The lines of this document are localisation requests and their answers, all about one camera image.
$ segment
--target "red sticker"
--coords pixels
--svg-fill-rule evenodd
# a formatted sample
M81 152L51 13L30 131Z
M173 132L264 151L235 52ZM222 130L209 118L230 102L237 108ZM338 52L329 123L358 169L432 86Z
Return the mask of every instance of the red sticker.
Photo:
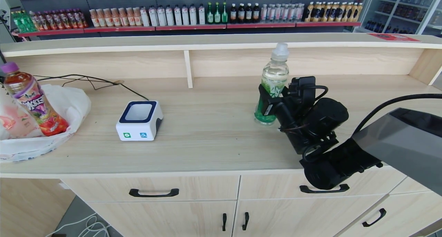
M388 34L388 33L369 33L369 35L378 37L379 39L385 39L387 41L414 41L421 42L418 39L413 39L402 34Z

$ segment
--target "black cabinet handle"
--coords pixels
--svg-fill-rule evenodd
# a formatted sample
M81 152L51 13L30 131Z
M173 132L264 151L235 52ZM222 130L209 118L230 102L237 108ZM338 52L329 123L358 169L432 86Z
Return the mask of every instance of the black cabinet handle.
M299 189L304 192L304 193L309 193L309 194L320 194L320 193L339 193L339 192L344 192L350 189L349 185L347 184L342 184L339 185L339 190L311 190L309 189L306 185L301 185L299 187Z
M368 224L366 221L364 221L362 223L362 226L364 226L365 228L368 228L369 226L373 226L374 223L377 223L380 219L384 218L384 216L387 214L387 211L384 208L382 208L379 210L379 213L381 214L381 216L379 216L379 218L377 218L376 221L373 221L373 223L371 223L371 224Z
M179 192L180 192L179 189L172 189L170 190L170 193L165 195L140 195L138 189L131 189L129 190L129 195L133 197L172 197L172 196L178 196Z
M244 215L245 215L244 218L246 219L246 223L243 225L243 231L245 231L245 230L247 229L247 224L248 224L248 212L245 212Z
M225 223L227 221L227 214L222 214L222 230L225 231Z

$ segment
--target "water bottle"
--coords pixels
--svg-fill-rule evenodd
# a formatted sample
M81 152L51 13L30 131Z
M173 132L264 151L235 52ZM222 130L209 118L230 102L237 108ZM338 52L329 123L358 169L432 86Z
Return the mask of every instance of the water bottle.
M286 43L278 43L272 51L270 62L262 69L261 85L266 89L271 97L279 97L284 85L289 77L289 67L287 58L289 49ZM259 99L254 111L255 121L263 125L271 125L276 120L276 116L264 116L261 113L262 100Z

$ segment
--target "black wire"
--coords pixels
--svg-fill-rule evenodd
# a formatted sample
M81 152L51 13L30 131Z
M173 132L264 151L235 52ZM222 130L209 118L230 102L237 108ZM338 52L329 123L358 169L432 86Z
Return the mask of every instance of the black wire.
M435 99L442 99L442 94L415 94L415 95L407 95L403 97L396 97L391 100L386 101L385 103L382 103L381 105L377 106L373 111L371 111L356 127L353 134L359 132L362 127L372 118L377 112L379 112L382 108L385 108L388 105L391 105L393 103L397 103L400 101L405 100L413 100L413 99L425 99L425 98L435 98Z

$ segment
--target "purple bottle cap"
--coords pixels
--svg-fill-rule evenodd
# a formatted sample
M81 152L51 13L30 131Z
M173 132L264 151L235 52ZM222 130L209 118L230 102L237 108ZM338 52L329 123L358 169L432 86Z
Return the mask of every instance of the purple bottle cap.
M5 73L16 72L19 70L18 65L15 62L7 62L6 64L1 66L1 69Z

